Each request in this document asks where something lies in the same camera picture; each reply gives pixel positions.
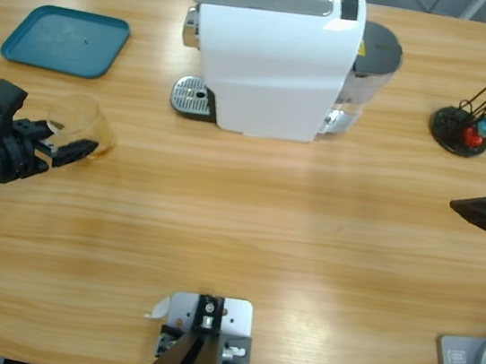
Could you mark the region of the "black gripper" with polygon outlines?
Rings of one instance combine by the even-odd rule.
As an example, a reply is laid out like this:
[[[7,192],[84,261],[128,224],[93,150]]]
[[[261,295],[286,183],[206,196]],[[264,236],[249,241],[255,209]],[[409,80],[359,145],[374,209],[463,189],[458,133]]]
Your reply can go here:
[[[39,157],[40,153],[51,159],[52,167],[58,168],[83,160],[99,146],[98,142],[81,139],[53,149],[49,137],[64,132],[65,126],[51,119],[11,120],[7,128],[0,129],[0,184],[47,172],[48,162]]]

